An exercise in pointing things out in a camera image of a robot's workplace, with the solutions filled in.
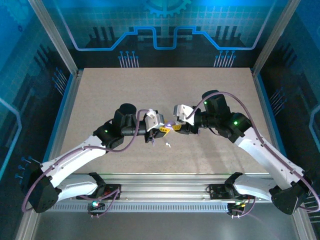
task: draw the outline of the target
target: glass panel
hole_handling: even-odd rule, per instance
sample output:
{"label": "glass panel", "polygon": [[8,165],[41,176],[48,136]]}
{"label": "glass panel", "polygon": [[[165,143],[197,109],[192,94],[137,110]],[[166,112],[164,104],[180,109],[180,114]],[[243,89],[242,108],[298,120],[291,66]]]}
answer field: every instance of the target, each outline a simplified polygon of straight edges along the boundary
{"label": "glass panel", "polygon": [[79,68],[252,67],[287,0],[44,3]]}
{"label": "glass panel", "polygon": [[70,73],[28,1],[0,1],[0,16],[0,236],[12,240],[24,167],[43,160]]}
{"label": "glass panel", "polygon": [[[306,171],[315,169],[320,176],[319,13],[320,1],[300,2],[261,77],[287,157]],[[316,205],[313,197],[308,202],[307,207]],[[319,233],[320,214],[310,216]]]}

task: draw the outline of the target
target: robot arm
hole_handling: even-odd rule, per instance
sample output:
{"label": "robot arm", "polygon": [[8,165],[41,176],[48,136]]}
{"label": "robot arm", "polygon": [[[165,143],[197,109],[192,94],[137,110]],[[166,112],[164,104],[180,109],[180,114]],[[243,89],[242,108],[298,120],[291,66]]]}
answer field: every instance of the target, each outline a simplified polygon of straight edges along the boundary
{"label": "robot arm", "polygon": [[225,185],[231,183],[232,189],[238,194],[272,201],[282,212],[293,214],[309,193],[297,174],[312,184],[316,180],[314,171],[303,170],[283,156],[261,134],[258,136],[251,121],[241,113],[231,112],[225,97],[217,90],[204,93],[202,99],[205,107],[203,112],[198,108],[199,105],[174,107],[173,115],[177,117],[177,121],[185,123],[177,132],[196,134],[199,128],[215,128],[222,137],[228,138],[250,154],[273,178],[253,179],[236,172]]}
{"label": "robot arm", "polygon": [[110,186],[96,173],[69,175],[108,151],[121,152],[122,150],[114,149],[124,142],[125,136],[144,136],[148,143],[166,134],[159,130],[165,124],[162,114],[152,109],[145,110],[143,120],[137,122],[136,111],[132,104],[122,104],[115,112],[112,123],[108,121],[100,126],[74,149],[42,164],[29,164],[24,171],[21,189],[28,196],[33,209],[42,213],[63,199],[80,195],[96,199],[102,197],[107,190],[110,192],[112,189],[106,189]]}

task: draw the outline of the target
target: gear graphic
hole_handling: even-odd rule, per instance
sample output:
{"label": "gear graphic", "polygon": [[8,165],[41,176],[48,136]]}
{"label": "gear graphic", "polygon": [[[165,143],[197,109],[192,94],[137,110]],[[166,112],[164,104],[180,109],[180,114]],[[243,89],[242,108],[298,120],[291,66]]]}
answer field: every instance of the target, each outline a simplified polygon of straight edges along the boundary
{"label": "gear graphic", "polygon": [[22,24],[29,15],[28,0],[0,0],[0,6],[6,7],[18,24]]}
{"label": "gear graphic", "polygon": [[191,4],[191,0],[146,0],[144,8],[149,10],[150,14],[166,18],[168,15],[173,17],[174,14],[180,14],[181,10],[187,9],[187,4]]}

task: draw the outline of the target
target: beige tabletop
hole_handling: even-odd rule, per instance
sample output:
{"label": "beige tabletop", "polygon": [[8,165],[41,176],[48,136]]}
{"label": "beige tabletop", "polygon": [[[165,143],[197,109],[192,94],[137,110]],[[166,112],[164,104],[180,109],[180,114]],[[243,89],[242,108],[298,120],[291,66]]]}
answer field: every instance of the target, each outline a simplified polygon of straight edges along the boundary
{"label": "beige tabletop", "polygon": [[[174,106],[196,105],[209,90],[236,95],[247,106],[262,135],[270,140],[249,68],[86,68],[76,95],[61,153],[82,143],[114,116],[123,103],[154,109],[174,120]],[[241,106],[226,97],[232,112]],[[131,137],[126,137],[123,148]],[[265,173],[244,150],[202,129],[200,135],[170,132],[145,144],[143,136],[123,153],[108,153],[77,173]]]}

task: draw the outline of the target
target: enclosure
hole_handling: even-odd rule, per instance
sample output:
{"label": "enclosure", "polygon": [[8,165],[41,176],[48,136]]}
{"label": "enclosure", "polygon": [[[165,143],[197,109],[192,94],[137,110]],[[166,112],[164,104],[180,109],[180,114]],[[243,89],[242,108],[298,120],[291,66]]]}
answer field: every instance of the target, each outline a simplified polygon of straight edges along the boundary
{"label": "enclosure", "polygon": [[[209,90],[239,97],[268,141],[319,174],[319,12],[313,0],[0,1],[1,239],[319,239],[318,212],[285,215],[263,199],[242,219],[207,209],[225,203],[210,201],[210,183],[270,178],[207,129],[154,146],[138,137],[77,170],[122,184],[100,219],[68,199],[23,214],[20,185],[26,165],[73,149],[121,104],[170,121]],[[312,194],[304,205],[317,205]]]}

